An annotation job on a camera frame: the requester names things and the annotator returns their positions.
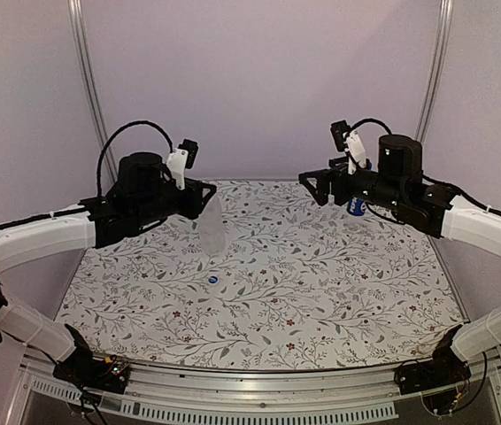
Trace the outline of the clear plastic bottle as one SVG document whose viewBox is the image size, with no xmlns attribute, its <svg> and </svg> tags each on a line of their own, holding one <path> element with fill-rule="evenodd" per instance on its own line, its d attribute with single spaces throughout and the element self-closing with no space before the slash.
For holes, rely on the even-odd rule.
<svg viewBox="0 0 501 425">
<path fill-rule="evenodd" d="M 217 195 L 208 202 L 197 221 L 197 230 L 204 253 L 221 254 L 226 249 L 227 237 L 222 222 L 222 208 Z"/>
</svg>

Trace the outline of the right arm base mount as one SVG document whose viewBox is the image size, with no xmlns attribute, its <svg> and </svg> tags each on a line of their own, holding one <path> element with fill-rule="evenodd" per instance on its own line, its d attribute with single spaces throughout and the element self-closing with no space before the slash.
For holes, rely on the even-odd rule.
<svg viewBox="0 0 501 425">
<path fill-rule="evenodd" d="M 394 383 L 402 395 L 462 383 L 471 377 L 469 366 L 448 344 L 440 344 L 425 361 L 408 361 L 395 369 Z"/>
</svg>

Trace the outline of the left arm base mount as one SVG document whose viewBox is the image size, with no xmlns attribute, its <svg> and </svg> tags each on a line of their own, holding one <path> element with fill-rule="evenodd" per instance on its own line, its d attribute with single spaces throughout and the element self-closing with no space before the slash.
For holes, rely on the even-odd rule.
<svg viewBox="0 0 501 425">
<path fill-rule="evenodd" d="M 124 394 L 129 376 L 129 362 L 116 355 L 95 359 L 89 345 L 70 325 L 65 325 L 74 341 L 74 351 L 64 361 L 56 361 L 53 377 L 82 388 Z"/>
</svg>

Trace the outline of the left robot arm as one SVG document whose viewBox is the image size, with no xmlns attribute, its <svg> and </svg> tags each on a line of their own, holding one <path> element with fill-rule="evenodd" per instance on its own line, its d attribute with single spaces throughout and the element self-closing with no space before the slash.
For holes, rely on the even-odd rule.
<svg viewBox="0 0 501 425">
<path fill-rule="evenodd" d="M 216 193 L 216 186 L 190 179 L 193 160 L 184 149 L 167 159 L 137 152 L 119 162 L 118 179 L 106 194 L 81 200 L 65 210 L 0 224 L 0 274 L 66 251 L 100 249 L 135 238 L 179 215 L 194 220 Z M 71 331 L 1 290 L 0 331 L 57 362 L 80 384 L 90 384 L 99 367 L 88 345 Z"/>
</svg>

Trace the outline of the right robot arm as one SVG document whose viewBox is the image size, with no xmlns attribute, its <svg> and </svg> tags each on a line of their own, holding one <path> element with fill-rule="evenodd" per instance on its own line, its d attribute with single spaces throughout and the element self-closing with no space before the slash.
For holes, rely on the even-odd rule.
<svg viewBox="0 0 501 425">
<path fill-rule="evenodd" d="M 356 198 L 388 210 L 427 236 L 466 243 L 501 258 L 501 212 L 478 205 L 452 184 L 426 177 L 420 142 L 405 135 L 381 136 L 374 171 L 367 167 L 359 138 L 339 148 L 346 158 L 298 176 L 318 205 L 328 201 L 345 205 Z M 499 345 L 501 306 L 448 331 L 425 367 L 425 378 L 431 385 L 443 386 L 458 373 L 459 363 Z"/>
</svg>

